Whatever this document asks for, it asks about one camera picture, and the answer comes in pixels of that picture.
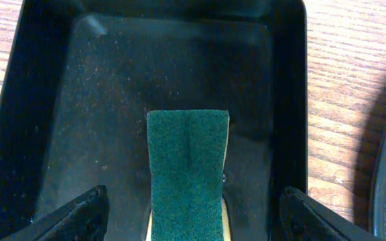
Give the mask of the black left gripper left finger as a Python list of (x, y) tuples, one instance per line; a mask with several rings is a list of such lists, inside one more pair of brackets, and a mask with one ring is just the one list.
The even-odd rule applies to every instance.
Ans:
[(1, 241), (103, 241), (109, 210), (107, 188), (97, 185)]

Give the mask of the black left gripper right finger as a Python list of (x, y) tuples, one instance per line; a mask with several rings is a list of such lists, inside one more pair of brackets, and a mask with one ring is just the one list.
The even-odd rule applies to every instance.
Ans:
[(284, 240), (381, 241), (294, 187), (280, 196), (279, 220)]

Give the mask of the yellow sponge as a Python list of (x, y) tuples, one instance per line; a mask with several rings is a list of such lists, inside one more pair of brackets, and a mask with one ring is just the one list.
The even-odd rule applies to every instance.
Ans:
[(229, 136), (226, 110), (147, 114), (151, 213), (147, 240), (227, 240), (222, 198)]

